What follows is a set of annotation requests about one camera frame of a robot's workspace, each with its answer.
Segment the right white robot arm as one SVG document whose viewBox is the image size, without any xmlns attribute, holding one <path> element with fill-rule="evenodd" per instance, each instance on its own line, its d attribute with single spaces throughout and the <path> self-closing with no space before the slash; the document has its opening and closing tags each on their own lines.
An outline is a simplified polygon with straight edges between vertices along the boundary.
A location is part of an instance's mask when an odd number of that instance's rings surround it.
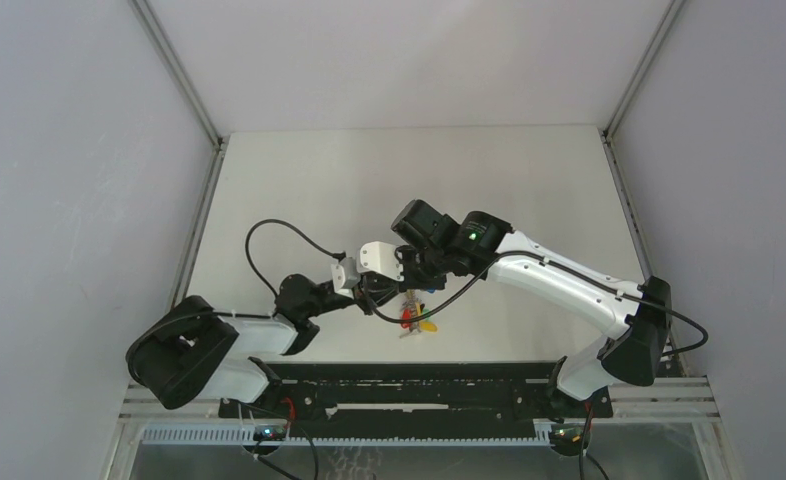
<svg viewBox="0 0 786 480">
<path fill-rule="evenodd" d="M 486 212 L 472 211 L 457 222 L 423 200 L 411 201 L 391 229 L 411 249 L 408 271 L 511 285 L 570 310 L 600 332 L 600 339 L 559 362 L 546 391 L 556 414 L 574 415 L 595 392 L 617 382 L 654 383 L 671 330 L 671 287 L 663 279 L 612 277 Z"/>
</svg>

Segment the keyring with yellow handle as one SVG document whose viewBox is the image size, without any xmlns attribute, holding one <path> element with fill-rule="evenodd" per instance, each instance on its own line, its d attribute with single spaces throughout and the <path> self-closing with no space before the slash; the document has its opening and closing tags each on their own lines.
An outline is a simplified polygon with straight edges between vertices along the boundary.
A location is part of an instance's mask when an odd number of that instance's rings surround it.
<svg viewBox="0 0 786 480">
<path fill-rule="evenodd" d="M 400 339 L 424 333 L 435 334 L 438 332 L 438 326 L 428 317 L 414 321 L 414 318 L 427 313 L 416 290 L 407 290 L 404 293 L 404 301 L 400 313 L 400 319 L 403 320 L 403 323 L 400 324 L 402 328 L 402 332 L 399 335 Z"/>
</svg>

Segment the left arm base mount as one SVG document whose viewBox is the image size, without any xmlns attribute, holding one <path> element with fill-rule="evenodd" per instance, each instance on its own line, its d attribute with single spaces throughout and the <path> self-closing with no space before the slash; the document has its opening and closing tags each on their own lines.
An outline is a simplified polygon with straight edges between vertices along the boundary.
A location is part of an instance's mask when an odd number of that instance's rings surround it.
<svg viewBox="0 0 786 480">
<path fill-rule="evenodd" d="M 259 414 L 268 418 L 285 416 L 289 422 L 296 419 L 293 400 L 287 395 L 284 382 L 274 370 L 256 357 L 241 361 L 239 366 L 252 370 L 250 380 L 243 380 L 242 387 L 251 388 L 254 395 L 247 398 L 243 390 L 240 398 L 222 398 L 219 418 L 251 419 L 253 415 Z"/>
</svg>

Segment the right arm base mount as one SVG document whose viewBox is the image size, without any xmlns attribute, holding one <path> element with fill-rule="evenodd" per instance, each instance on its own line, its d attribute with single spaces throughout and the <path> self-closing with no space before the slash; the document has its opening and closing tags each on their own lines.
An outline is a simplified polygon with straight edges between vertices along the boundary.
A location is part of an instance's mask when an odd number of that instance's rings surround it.
<svg viewBox="0 0 786 480">
<path fill-rule="evenodd" d="M 542 417 L 555 423 L 570 419 L 584 420 L 590 413 L 594 419 L 612 418 L 614 411 L 608 389 L 603 387 L 583 400 L 575 399 L 558 388 L 556 379 L 548 380 L 536 390 L 535 405 Z"/>
</svg>

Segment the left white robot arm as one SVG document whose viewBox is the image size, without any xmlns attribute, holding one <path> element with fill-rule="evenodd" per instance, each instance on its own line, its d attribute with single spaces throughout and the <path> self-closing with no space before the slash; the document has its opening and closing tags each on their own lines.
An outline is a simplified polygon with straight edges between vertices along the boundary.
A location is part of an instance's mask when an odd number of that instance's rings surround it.
<svg viewBox="0 0 786 480">
<path fill-rule="evenodd" d="M 191 295 L 135 340 L 125 361 L 131 378 L 167 410 L 227 398 L 267 417 L 279 409 L 282 392 L 264 356 L 296 355 L 320 331 L 314 318 L 350 306 L 382 306 L 401 290 L 375 274 L 343 292 L 331 280 L 315 283 L 293 274 L 281 282 L 267 315 L 219 312 Z"/>
</svg>

